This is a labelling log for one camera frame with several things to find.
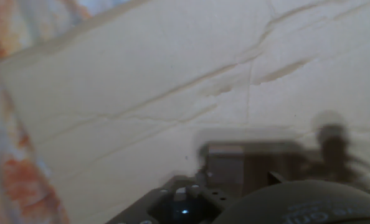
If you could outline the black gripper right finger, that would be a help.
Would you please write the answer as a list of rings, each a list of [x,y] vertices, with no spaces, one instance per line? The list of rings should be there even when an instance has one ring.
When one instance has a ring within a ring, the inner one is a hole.
[[[277,172],[268,172],[267,174],[267,184],[268,185],[282,184],[286,181],[287,179]]]

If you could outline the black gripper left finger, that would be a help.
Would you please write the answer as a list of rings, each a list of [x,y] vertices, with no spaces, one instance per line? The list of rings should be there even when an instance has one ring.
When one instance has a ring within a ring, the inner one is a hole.
[[[212,223],[235,198],[209,188],[204,174],[177,175],[153,189],[107,224],[205,224]]]

